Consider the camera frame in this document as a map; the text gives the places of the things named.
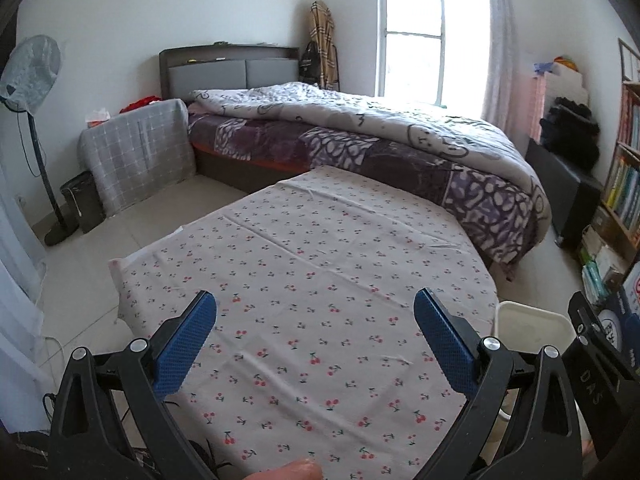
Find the person's left hand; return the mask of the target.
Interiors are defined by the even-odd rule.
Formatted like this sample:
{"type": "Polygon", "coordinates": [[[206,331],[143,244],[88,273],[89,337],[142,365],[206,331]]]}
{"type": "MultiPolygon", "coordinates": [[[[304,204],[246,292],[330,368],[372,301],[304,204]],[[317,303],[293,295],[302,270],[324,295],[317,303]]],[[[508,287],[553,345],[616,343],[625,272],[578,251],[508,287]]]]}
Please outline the person's left hand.
{"type": "Polygon", "coordinates": [[[282,467],[255,472],[244,480],[322,480],[320,465],[310,458],[294,460],[282,467]]]}

